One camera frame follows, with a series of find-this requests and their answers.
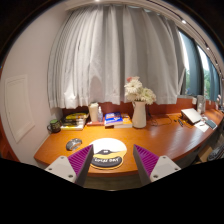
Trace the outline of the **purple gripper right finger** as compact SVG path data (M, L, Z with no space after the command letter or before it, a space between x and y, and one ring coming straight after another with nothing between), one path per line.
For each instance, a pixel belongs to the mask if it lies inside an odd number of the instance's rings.
M180 167L166 155L157 156L138 145L133 147L133 156L143 186L180 170Z

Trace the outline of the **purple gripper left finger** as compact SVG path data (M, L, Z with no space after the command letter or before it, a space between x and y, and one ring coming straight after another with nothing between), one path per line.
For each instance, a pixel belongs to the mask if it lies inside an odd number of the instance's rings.
M83 186L93 157L93 146L89 145L72 155L59 156L46 171L65 180Z

